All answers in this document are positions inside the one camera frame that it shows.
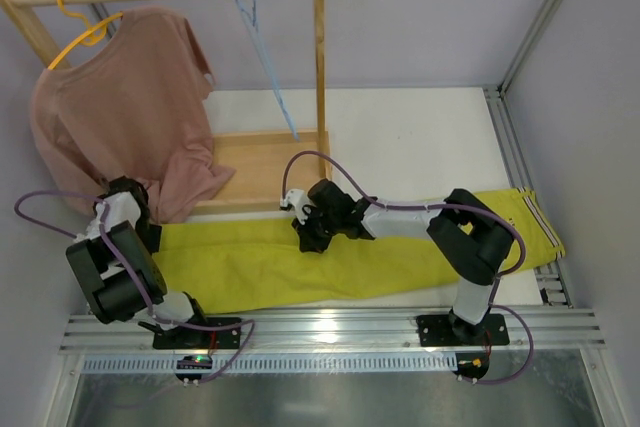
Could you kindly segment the yellow-green trousers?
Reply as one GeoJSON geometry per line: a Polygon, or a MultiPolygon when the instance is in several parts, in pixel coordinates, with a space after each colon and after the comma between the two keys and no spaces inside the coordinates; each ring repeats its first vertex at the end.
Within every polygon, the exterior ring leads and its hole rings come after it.
{"type": "Polygon", "coordinates": [[[454,284],[435,243],[333,238],[303,253],[287,218],[167,224],[152,256],[167,287],[211,314],[328,300],[361,300],[454,284]]]}

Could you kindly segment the light blue wire hanger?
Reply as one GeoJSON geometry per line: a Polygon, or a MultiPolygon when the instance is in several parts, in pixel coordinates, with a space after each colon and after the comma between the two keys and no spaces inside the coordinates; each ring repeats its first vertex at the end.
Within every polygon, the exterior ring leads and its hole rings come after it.
{"type": "Polygon", "coordinates": [[[251,44],[253,49],[259,59],[262,70],[266,77],[269,80],[271,90],[278,105],[281,114],[287,124],[289,132],[291,133],[293,139],[298,142],[300,140],[298,129],[295,125],[294,119],[292,118],[286,102],[282,97],[282,92],[280,88],[280,84],[273,67],[268,49],[266,48],[264,38],[260,31],[259,25],[259,17],[258,17],[258,3],[257,0],[251,0],[251,6],[247,7],[242,0],[234,0],[238,13],[241,17],[243,25],[248,33],[248,36],[251,40],[251,44]]]}

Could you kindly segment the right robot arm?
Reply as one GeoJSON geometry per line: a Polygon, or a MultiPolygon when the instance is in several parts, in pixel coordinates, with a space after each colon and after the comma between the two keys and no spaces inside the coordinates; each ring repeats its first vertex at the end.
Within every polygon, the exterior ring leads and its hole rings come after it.
{"type": "Polygon", "coordinates": [[[281,208],[295,213],[292,227],[302,252],[322,253],[337,235],[431,242],[460,277],[448,314],[452,334],[467,345],[484,339],[499,269],[520,238],[471,192],[455,189],[436,203],[388,203],[367,196],[354,200],[323,179],[307,192],[288,191],[281,208]]]}

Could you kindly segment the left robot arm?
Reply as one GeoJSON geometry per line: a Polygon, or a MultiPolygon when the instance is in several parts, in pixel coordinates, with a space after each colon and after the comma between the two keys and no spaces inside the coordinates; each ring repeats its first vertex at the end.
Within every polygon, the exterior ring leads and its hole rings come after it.
{"type": "Polygon", "coordinates": [[[151,221],[141,183],[120,177],[94,200],[94,219],[66,249],[66,259],[88,306],[104,324],[135,320],[156,335],[205,326],[197,301],[171,291],[153,255],[162,227],[151,221]]]}

